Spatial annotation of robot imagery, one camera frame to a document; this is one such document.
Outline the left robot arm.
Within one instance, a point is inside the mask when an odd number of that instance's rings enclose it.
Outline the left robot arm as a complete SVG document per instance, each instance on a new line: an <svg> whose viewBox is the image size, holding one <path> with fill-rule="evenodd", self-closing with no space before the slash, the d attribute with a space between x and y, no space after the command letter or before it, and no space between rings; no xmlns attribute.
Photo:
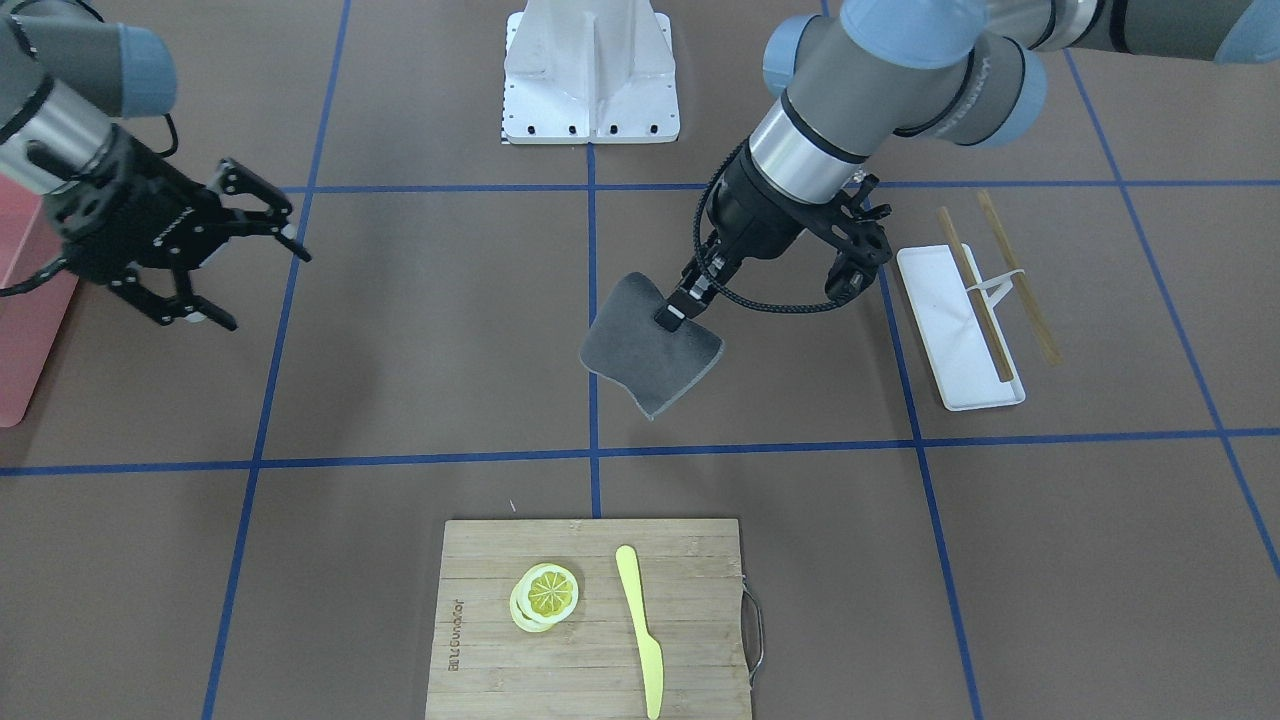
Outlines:
<svg viewBox="0 0 1280 720"><path fill-rule="evenodd" d="M645 300L650 325L673 332L727 295L745 259L780 256L809 231L837 252L827 300L841 307L890 259L886 208L867 160L891 137L997 147L1043 109L1042 53L1084 47L1217 64L1277 59L1275 1L845 1L833 15L786 20L768 42L769 111L701 196L677 290Z"/></svg>

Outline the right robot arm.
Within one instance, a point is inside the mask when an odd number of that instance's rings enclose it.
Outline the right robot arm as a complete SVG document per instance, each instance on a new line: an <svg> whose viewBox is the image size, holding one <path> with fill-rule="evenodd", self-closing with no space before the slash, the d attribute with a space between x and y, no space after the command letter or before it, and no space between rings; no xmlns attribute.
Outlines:
<svg viewBox="0 0 1280 720"><path fill-rule="evenodd" d="M69 272L160 325L236 319L191 273L234 237L270 236L310 260L291 200L233 158L200 183L123 120L168 118L177 70L152 31L108 23L87 1L3 4L3 174L42 200L60 252L3 295Z"/></svg>

